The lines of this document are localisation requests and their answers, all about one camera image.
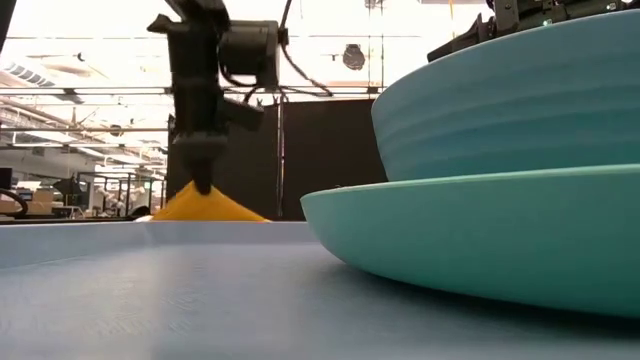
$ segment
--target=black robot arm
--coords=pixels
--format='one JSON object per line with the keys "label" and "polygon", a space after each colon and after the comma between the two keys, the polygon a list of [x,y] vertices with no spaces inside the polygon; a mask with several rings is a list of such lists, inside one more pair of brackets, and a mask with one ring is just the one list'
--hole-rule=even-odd
{"label": "black robot arm", "polygon": [[224,98],[219,75],[253,75],[252,86],[278,88],[278,45],[287,41],[277,21],[230,20],[222,0],[166,0],[180,16],[159,15],[148,30],[167,35],[175,106],[177,156],[198,191],[208,194],[213,165],[227,147],[230,123],[259,128],[263,111]]}

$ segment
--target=blue table surface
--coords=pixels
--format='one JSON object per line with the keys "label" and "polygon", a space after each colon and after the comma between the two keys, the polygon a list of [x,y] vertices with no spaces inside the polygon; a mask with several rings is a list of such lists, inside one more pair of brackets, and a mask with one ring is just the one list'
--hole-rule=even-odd
{"label": "blue table surface", "polygon": [[640,323],[416,288],[304,223],[0,227],[0,359],[639,359]]}

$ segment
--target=black partition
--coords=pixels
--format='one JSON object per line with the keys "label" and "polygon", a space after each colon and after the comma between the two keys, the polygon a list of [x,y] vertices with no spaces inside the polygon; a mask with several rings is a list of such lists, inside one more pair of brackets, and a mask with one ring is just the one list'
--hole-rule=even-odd
{"label": "black partition", "polygon": [[[264,121],[258,132],[234,126],[229,147],[216,162],[214,184],[224,194],[269,219],[278,218],[278,109],[265,107]],[[169,147],[167,198],[172,198],[188,182],[180,160]]]}
{"label": "black partition", "polygon": [[304,220],[300,197],[387,181],[371,123],[373,100],[284,104],[283,220]]}

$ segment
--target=stacked bowl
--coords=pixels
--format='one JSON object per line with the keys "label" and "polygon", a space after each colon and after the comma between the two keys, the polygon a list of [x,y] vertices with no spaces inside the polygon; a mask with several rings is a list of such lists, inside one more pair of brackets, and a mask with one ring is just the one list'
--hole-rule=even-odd
{"label": "stacked bowl", "polygon": [[492,40],[407,75],[372,109],[391,182],[303,197],[312,230],[387,278],[640,317],[633,39],[640,10]]}

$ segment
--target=yellow napkin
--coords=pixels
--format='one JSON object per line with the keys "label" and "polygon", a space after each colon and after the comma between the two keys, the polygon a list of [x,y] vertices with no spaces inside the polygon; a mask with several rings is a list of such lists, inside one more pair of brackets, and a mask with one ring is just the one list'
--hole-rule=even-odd
{"label": "yellow napkin", "polygon": [[164,209],[153,216],[153,220],[268,221],[216,188],[211,189],[208,195],[200,194],[193,182],[180,190]]}

